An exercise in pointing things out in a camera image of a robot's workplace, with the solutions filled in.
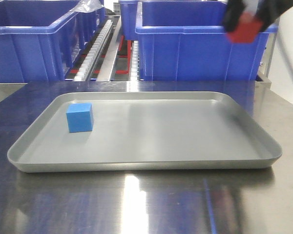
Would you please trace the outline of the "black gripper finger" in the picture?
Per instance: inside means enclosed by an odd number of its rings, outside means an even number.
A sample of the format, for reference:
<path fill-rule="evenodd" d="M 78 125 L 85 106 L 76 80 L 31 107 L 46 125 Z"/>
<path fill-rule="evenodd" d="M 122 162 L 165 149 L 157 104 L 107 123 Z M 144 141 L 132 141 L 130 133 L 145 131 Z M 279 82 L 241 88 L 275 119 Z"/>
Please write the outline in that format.
<path fill-rule="evenodd" d="M 246 8 L 242 0 L 228 0 L 223 15 L 222 25 L 226 32 L 233 32 L 239 22 L 239 18 Z"/>
<path fill-rule="evenodd" d="M 264 32 L 282 14 L 293 7 L 293 0 L 264 0 L 256 12 L 256 18 L 261 21 L 260 32 Z"/>

